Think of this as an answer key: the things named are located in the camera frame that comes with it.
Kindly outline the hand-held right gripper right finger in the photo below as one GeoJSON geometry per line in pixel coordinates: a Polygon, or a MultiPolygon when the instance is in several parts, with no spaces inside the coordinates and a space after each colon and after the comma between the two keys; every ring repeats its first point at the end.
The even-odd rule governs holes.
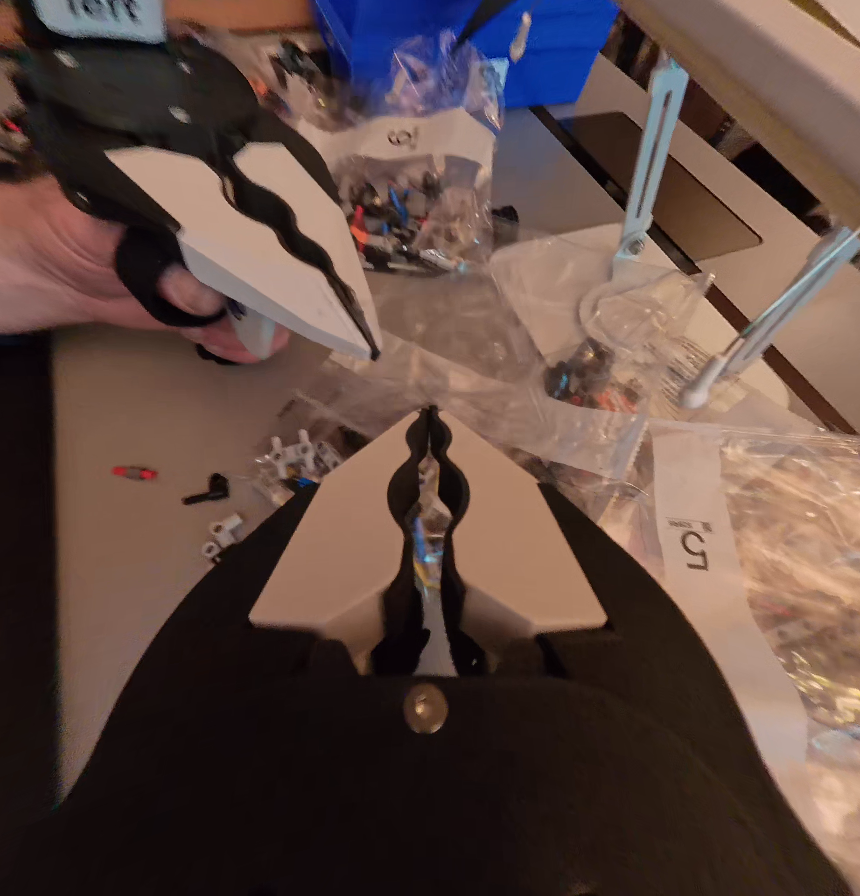
{"type": "Polygon", "coordinates": [[[483,675],[517,641],[603,628],[607,615],[540,483],[436,408],[432,455],[451,516],[440,602],[457,675],[483,675]]]}

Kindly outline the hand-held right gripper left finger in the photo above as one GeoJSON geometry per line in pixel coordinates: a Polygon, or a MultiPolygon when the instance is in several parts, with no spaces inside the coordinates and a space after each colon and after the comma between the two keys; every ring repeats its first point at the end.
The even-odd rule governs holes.
{"type": "Polygon", "coordinates": [[[379,675],[415,672],[429,632],[410,515],[431,417],[407,414],[314,487],[250,611],[252,625],[340,642],[379,675]]]}

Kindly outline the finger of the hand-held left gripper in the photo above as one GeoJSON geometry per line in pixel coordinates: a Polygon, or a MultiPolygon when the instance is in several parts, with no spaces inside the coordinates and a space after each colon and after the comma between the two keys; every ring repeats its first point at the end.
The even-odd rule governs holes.
{"type": "Polygon", "coordinates": [[[246,315],[359,359],[377,356],[346,307],[346,284],[294,257],[267,225],[235,210],[205,162],[171,151],[107,151],[110,162],[180,224],[182,260],[246,315]]]}
{"type": "Polygon", "coordinates": [[[248,143],[235,154],[235,202],[279,237],[300,263],[305,283],[284,287],[286,307],[319,343],[380,343],[379,323],[364,269],[333,178],[309,143],[248,143]]]}

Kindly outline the light grey double pin connector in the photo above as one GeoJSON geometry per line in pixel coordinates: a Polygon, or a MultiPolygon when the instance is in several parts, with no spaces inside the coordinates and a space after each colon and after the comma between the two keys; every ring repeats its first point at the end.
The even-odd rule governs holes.
{"type": "Polygon", "coordinates": [[[316,481],[318,476],[316,463],[316,445],[306,429],[299,429],[293,442],[284,442],[278,436],[269,439],[269,449],[265,460],[282,479],[300,479],[316,481]]]}

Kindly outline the black lego subassembly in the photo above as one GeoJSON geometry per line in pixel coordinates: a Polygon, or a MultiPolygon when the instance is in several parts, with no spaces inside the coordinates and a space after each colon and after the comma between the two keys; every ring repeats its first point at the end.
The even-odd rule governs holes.
{"type": "Polygon", "coordinates": [[[293,84],[303,84],[319,93],[329,93],[332,87],[330,58],[327,51],[308,51],[290,39],[281,39],[267,52],[267,59],[282,91],[293,84]]]}

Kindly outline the person's left hand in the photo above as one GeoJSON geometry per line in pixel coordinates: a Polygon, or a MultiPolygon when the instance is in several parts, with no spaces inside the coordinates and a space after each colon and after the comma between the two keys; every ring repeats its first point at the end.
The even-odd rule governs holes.
{"type": "Polygon", "coordinates": [[[0,181],[0,343],[88,324],[170,331],[115,272],[123,233],[74,207],[52,177],[0,181]]]}

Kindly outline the clear bag of dark pieces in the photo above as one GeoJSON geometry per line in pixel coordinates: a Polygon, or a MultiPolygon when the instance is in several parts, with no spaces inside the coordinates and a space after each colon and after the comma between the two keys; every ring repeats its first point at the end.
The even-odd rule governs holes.
{"type": "Polygon", "coordinates": [[[434,276],[491,253],[503,94],[450,29],[406,39],[378,80],[330,82],[294,119],[322,154],[365,270],[434,276]]]}

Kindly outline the black L connector with axle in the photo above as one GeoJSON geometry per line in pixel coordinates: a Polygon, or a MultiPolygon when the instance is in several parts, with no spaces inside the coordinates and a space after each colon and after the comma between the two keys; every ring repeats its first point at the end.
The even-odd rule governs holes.
{"type": "Polygon", "coordinates": [[[182,498],[182,505],[195,506],[205,503],[225,501],[230,498],[230,483],[226,476],[216,472],[210,475],[208,487],[194,495],[182,498]]]}

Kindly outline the clear bag with white label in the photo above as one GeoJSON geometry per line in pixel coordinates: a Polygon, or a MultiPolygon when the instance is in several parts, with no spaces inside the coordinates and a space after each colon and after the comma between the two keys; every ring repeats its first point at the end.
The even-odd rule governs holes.
{"type": "Polygon", "coordinates": [[[860,438],[653,421],[601,519],[860,894],[860,438]]]}

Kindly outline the blue plastic bin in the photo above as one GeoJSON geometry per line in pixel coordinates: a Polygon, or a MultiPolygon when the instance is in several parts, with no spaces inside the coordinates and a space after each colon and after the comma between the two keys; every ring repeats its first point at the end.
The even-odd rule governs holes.
{"type": "MultiPolygon", "coordinates": [[[[316,1],[312,15],[333,73],[368,84],[391,73],[394,51],[407,39],[455,36],[480,2],[316,1]]],[[[615,22],[606,1],[516,2],[469,40],[503,81],[507,109],[566,104],[579,98],[615,22]],[[526,6],[535,6],[525,56],[508,52],[526,6]]]]}

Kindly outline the dark perforated panel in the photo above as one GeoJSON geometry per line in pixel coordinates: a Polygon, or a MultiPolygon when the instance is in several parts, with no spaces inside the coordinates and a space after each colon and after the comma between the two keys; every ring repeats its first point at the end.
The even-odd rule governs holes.
{"type": "Polygon", "coordinates": [[[0,342],[0,827],[54,801],[54,416],[48,337],[0,342]]]}

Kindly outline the beige book stand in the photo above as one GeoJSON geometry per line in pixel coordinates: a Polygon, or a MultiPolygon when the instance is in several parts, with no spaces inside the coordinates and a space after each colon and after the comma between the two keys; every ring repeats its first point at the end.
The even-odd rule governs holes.
{"type": "Polygon", "coordinates": [[[793,2],[619,6],[839,221],[860,225],[860,48],[793,2]]]}

